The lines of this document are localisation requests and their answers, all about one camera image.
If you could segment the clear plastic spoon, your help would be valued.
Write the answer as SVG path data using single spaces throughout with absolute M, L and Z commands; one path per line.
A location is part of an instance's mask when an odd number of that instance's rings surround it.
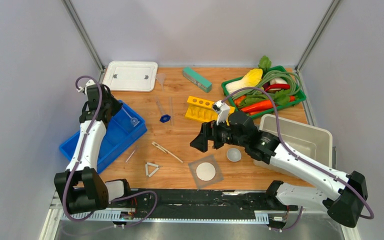
M 133 127 L 136 127 L 138 124 L 139 124 L 139 120 L 136 118 L 136 117 L 133 117 L 132 115 L 130 115 L 126 110 L 125 108 L 122 108 L 121 109 L 130 119 L 130 124 L 133 126 Z

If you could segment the white evaporating dish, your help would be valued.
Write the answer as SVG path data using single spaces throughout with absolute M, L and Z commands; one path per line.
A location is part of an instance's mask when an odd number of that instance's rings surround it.
M 238 162 L 242 159 L 242 153 L 240 150 L 238 150 L 237 148 L 230 148 L 227 152 L 226 152 L 226 157 L 229 161 L 231 162 Z

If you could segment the wire gauze with white disc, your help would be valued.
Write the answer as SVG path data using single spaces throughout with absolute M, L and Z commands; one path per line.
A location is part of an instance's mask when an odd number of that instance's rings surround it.
M 224 180 L 215 156 L 208 155 L 188 164 L 197 189 L 204 189 Z

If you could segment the wooden test tube clamp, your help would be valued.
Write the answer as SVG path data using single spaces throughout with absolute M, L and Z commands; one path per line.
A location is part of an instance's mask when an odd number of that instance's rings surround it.
M 154 147 L 156 147 L 157 149 L 161 150 L 163 153 L 165 154 L 168 154 L 168 155 L 171 155 L 172 157 L 174 157 L 176 160 L 178 160 L 180 163 L 183 163 L 183 161 L 177 157 L 176 155 L 174 155 L 172 152 L 170 152 L 169 150 L 167 150 L 165 147 L 163 147 L 162 145 L 160 145 L 159 143 L 153 141 L 151 143 Z

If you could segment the clear test tube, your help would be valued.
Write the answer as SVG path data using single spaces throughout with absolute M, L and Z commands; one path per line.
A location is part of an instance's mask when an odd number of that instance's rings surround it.
M 125 160 L 125 163 L 128 163 L 129 162 L 129 160 L 133 157 L 133 155 L 135 154 L 135 152 L 137 151 L 137 147 L 135 147 L 132 151 L 131 151 L 131 153 L 130 153 L 130 155 L 127 157 L 127 159 Z

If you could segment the white clay triangle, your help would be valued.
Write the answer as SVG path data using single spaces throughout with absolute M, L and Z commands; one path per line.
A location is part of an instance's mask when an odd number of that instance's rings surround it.
M 158 170 L 160 166 L 155 163 L 147 162 L 145 164 L 145 174 L 147 177 L 151 178 Z

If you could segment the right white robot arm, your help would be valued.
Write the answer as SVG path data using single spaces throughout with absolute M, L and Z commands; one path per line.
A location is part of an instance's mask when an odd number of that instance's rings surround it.
M 349 228 L 356 227 L 363 218 L 368 190 L 362 173 L 347 174 L 317 162 L 293 149 L 279 136 L 258 129 L 244 112 L 234 112 L 224 122 L 202 123 L 190 146 L 205 153 L 209 141 L 216 150 L 225 144 L 243 147 L 253 160 L 286 170 L 312 185 L 302 187 L 274 180 L 265 195 L 269 208 L 276 210 L 282 205 L 292 205 L 324 211 Z

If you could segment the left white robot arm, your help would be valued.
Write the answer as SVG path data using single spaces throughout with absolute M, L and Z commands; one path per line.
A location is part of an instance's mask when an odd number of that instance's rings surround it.
M 104 182 L 98 172 L 98 157 L 111 118 L 122 108 L 108 87 L 89 80 L 79 90 L 87 96 L 79 117 L 80 131 L 73 157 L 65 171 L 55 174 L 54 185 L 68 216 L 104 210 L 114 200 L 128 207 L 133 194 L 125 179 Z

